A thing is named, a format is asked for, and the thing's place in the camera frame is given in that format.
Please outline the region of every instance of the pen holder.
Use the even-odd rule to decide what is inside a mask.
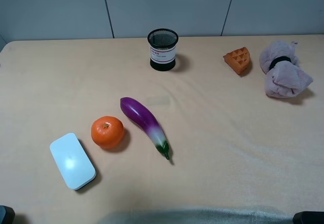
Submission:
[[[175,31],[159,28],[147,36],[150,43],[150,65],[158,71],[169,71],[176,65],[176,44],[179,37]]]

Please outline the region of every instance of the green calyx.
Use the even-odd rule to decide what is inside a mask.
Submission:
[[[164,141],[163,142],[163,146],[159,145],[159,146],[156,146],[157,150],[163,154],[167,160],[170,160],[170,157],[169,157],[169,144],[167,141]]]

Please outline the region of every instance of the wall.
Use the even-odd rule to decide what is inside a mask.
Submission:
[[[115,37],[146,37],[156,28],[181,36],[220,35],[230,0],[107,0]]]
[[[0,52],[2,51],[2,49],[5,47],[6,42],[2,39],[1,35],[0,35]]]
[[[105,0],[0,0],[0,34],[6,42],[112,37]]]
[[[0,34],[25,39],[324,33],[324,0],[0,0]]]
[[[223,35],[324,33],[324,0],[232,0]]]

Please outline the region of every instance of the toy orange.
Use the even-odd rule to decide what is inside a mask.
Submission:
[[[92,124],[92,140],[102,148],[110,149],[117,146],[123,136],[123,123],[115,117],[104,116]]]

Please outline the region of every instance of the pink cloth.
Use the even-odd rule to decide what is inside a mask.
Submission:
[[[276,41],[267,47],[260,56],[260,65],[266,73],[265,92],[270,97],[291,98],[304,91],[313,78],[298,66],[295,54],[295,43],[291,45],[283,41]],[[291,59],[280,61],[269,71],[271,62],[281,56]]]

